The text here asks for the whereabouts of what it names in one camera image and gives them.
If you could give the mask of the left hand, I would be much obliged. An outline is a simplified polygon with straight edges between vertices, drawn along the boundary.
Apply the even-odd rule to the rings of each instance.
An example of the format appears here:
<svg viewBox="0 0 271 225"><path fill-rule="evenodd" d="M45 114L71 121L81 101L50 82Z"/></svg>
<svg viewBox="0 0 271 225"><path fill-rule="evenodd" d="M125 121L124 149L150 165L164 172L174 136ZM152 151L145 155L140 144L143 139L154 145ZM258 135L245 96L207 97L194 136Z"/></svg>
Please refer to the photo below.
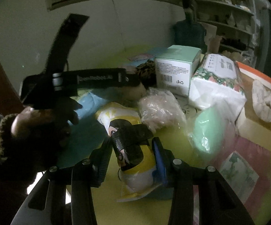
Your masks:
<svg viewBox="0 0 271 225"><path fill-rule="evenodd" d="M38 134L46 134L45 138L64 139L71 132L70 124L79 123L76 110L83 106L76 100L67 98L59 104L50 105L45 109L27 106L18 114L11 125L11 135L15 139L32 140Z"/></svg>

